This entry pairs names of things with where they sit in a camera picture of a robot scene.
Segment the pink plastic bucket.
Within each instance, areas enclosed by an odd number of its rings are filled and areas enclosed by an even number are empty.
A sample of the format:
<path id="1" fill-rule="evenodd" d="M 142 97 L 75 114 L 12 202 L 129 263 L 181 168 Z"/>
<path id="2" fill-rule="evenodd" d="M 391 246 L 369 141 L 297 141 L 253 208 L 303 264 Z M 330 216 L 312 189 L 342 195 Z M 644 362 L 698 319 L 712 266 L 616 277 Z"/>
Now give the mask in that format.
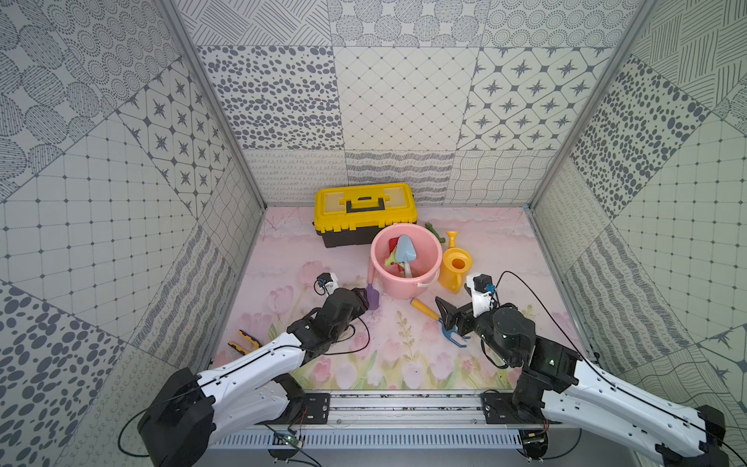
<path id="1" fill-rule="evenodd" d="M 389 256 L 390 239 L 409 235 L 416 248 L 417 259 L 412 262 L 413 278 L 389 274 L 384 262 Z M 380 231 L 373 239 L 369 264 L 375 266 L 375 275 L 381 281 L 382 293 L 397 300 L 410 300 L 434 285 L 440 276 L 443 248 L 433 233 L 416 224 L 394 224 Z"/>

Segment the blue fork yellow handle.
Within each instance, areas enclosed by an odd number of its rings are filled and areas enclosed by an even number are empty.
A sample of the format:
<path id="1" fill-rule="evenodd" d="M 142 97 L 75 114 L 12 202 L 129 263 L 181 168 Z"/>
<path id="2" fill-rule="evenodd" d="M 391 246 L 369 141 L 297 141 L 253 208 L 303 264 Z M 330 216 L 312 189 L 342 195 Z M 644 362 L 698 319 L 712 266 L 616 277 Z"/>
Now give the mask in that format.
<path id="1" fill-rule="evenodd" d="M 428 318 L 428 322 L 423 326 L 422 331 L 422 337 L 426 342 L 429 342 L 430 344 L 435 344 L 436 342 L 450 342 L 457 348 L 467 348 L 468 340 L 470 340 L 470 338 L 460 338 L 455 330 L 447 330 L 443 323 L 443 319 L 441 319 L 436 311 L 427 307 L 427 305 L 419 299 L 412 299 L 410 305 Z"/>

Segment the yellow watering can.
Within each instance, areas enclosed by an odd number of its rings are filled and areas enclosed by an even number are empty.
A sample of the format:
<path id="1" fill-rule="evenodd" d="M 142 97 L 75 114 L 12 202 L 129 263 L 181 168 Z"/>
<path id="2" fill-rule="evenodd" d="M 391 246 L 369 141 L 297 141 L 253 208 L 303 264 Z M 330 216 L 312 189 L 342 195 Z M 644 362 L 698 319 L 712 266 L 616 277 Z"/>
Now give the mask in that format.
<path id="1" fill-rule="evenodd" d="M 441 262 L 439 284 L 447 291 L 458 294 L 473 266 L 472 256 L 456 245 L 457 231 L 448 231 L 447 249 Z"/>

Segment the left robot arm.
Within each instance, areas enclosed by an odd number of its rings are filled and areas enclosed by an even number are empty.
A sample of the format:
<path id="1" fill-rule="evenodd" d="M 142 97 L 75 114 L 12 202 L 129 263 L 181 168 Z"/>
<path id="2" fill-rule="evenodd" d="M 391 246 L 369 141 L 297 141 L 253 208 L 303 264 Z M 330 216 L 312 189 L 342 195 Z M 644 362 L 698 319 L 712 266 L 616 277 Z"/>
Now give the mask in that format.
<path id="1" fill-rule="evenodd" d="M 156 466 L 193 466 L 215 443 L 262 422 L 295 420 L 305 393 L 291 373 L 324 355 L 370 307 L 363 288 L 339 287 L 322 307 L 245 356 L 199 374 L 172 374 L 137 424 Z"/>

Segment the purple shovel pink handle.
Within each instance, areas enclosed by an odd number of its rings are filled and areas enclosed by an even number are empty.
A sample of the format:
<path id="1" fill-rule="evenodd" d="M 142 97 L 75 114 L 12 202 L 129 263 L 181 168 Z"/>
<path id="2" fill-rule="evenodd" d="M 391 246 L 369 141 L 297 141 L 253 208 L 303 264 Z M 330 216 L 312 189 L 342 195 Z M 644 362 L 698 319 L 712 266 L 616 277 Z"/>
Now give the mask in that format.
<path id="1" fill-rule="evenodd" d="M 379 291 L 375 289 L 375 286 L 373 283 L 374 281 L 375 281 L 375 266 L 372 263 L 370 263 L 368 266 L 367 287 L 366 287 L 370 311 L 377 311 L 379 309 L 379 300 L 381 299 L 381 294 L 379 294 Z"/>

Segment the red shovel wooden handle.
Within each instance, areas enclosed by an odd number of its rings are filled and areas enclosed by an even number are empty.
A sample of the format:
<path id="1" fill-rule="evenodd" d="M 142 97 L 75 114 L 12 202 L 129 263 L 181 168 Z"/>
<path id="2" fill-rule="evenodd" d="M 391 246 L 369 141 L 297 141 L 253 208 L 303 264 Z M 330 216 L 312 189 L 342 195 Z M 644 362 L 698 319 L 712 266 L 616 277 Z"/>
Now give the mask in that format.
<path id="1" fill-rule="evenodd" d="M 407 277 L 406 272 L 405 272 L 405 268 L 404 268 L 404 266 L 402 264 L 399 264 L 399 263 L 396 263 L 396 262 L 391 263 L 391 264 L 384 264 L 384 269 L 389 274 L 392 274 L 393 276 L 402 277 L 402 278 L 406 278 Z"/>

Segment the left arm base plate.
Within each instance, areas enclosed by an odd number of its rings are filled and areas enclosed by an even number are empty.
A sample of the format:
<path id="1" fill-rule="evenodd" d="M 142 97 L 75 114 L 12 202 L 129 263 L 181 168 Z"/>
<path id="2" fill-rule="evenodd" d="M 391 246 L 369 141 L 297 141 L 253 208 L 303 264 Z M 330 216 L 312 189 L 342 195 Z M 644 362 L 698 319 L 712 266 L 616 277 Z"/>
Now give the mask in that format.
<path id="1" fill-rule="evenodd" d="M 274 424 L 326 425 L 330 404 L 330 393 L 305 393 L 303 397 L 291 398 L 284 412 L 274 420 Z"/>

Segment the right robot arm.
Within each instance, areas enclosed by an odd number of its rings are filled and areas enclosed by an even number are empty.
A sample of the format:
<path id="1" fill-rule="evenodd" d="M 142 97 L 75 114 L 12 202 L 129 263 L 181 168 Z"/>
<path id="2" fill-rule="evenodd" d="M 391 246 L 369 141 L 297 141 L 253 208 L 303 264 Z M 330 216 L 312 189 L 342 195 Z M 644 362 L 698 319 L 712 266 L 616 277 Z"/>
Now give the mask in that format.
<path id="1" fill-rule="evenodd" d="M 724 414 L 690 408 L 640 389 L 536 333 L 514 305 L 476 298 L 455 307 L 435 299 L 449 330 L 475 334 L 521 373 L 512 407 L 529 418 L 570 424 L 623 445 L 661 466 L 727 466 Z"/>

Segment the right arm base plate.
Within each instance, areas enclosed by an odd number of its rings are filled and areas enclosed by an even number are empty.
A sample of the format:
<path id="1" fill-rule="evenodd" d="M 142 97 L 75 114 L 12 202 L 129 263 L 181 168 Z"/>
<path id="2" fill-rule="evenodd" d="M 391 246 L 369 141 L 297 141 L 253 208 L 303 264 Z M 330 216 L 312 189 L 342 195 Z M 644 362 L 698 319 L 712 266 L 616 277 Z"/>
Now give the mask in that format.
<path id="1" fill-rule="evenodd" d="M 539 409 L 515 406 L 513 394 L 495 390 L 484 391 L 480 395 L 482 414 L 488 425 L 538 425 L 547 421 Z"/>

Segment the green rake wooden handle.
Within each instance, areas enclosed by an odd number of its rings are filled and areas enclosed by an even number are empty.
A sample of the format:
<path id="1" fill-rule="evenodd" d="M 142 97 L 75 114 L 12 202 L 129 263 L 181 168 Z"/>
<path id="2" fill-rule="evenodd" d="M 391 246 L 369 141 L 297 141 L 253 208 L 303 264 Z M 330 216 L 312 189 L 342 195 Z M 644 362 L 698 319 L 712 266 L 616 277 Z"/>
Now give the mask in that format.
<path id="1" fill-rule="evenodd" d="M 397 263 L 398 263 L 398 261 L 397 261 L 396 251 L 392 250 L 390 252 L 389 256 L 386 258 L 386 260 L 384 262 L 384 266 L 385 266 L 385 268 L 389 268 L 389 267 L 391 267 L 391 266 L 393 266 L 393 265 L 395 265 Z"/>

